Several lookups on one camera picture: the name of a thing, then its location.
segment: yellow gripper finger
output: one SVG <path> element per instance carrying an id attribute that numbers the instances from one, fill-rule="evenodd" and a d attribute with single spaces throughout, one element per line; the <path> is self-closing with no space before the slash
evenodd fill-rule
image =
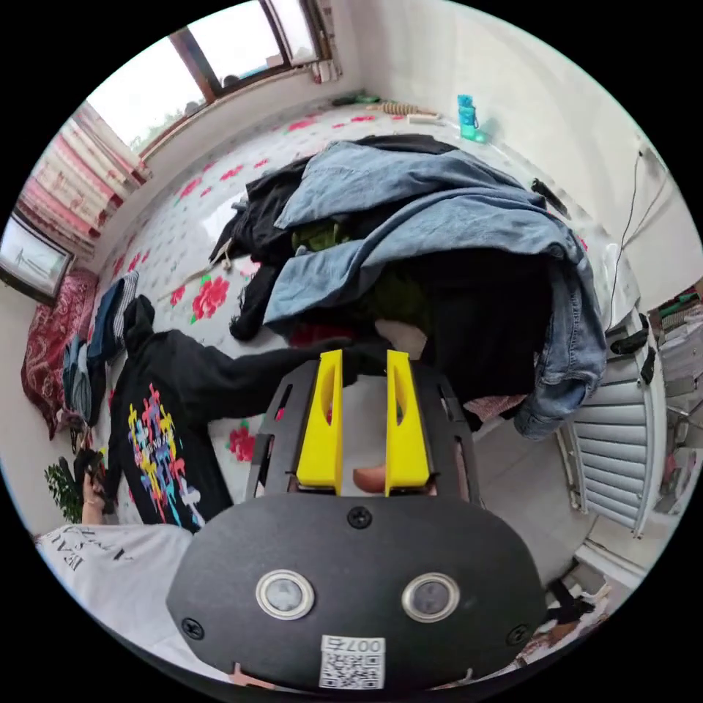
<path id="1" fill-rule="evenodd" d="M 342 490 L 342 350 L 320 354 L 296 477 L 307 488 Z"/>
<path id="2" fill-rule="evenodd" d="M 407 354 L 388 351 L 386 496 L 398 488 L 422 488 L 430 478 L 420 407 Z"/>

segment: colorful graphic print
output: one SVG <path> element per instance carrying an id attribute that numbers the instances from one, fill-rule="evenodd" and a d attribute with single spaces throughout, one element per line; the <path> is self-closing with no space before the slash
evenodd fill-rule
<path id="1" fill-rule="evenodd" d="M 176 508 L 178 491 L 183 505 L 190 511 L 193 523 L 202 527 L 205 520 L 197 508 L 200 491 L 189 486 L 186 481 L 185 461 L 177 456 L 176 428 L 171 413 L 164 410 L 159 391 L 153 384 L 149 384 L 149 390 L 151 394 L 144 399 L 141 417 L 130 403 L 127 419 L 134 463 L 141 469 L 141 485 L 152 499 L 162 522 L 167 522 L 166 513 L 170 510 L 175 523 L 183 527 Z"/>

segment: label sticker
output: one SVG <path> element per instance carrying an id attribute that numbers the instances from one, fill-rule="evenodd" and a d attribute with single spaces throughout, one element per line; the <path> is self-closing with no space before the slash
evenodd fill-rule
<path id="1" fill-rule="evenodd" d="M 338 691 L 383 688 L 386 657 L 384 637 L 323 635 L 320 649 L 320 688 L 334 688 Z"/>

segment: qr code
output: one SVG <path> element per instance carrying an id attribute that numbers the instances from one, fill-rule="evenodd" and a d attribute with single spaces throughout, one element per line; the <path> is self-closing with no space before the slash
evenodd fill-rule
<path id="1" fill-rule="evenodd" d="M 320 688 L 383 688 L 383 655 L 322 652 Z"/>

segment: red blanket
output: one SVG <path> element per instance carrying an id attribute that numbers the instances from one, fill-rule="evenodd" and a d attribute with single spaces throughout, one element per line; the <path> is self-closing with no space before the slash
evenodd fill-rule
<path id="1" fill-rule="evenodd" d="M 74 335 L 82 339 L 88 335 L 96 290 L 94 273 L 74 269 L 64 278 L 54 306 L 37 306 L 29 328 L 22 388 L 41 411 L 49 427 L 49 439 L 59 429 L 56 416 L 64 404 L 64 347 Z"/>

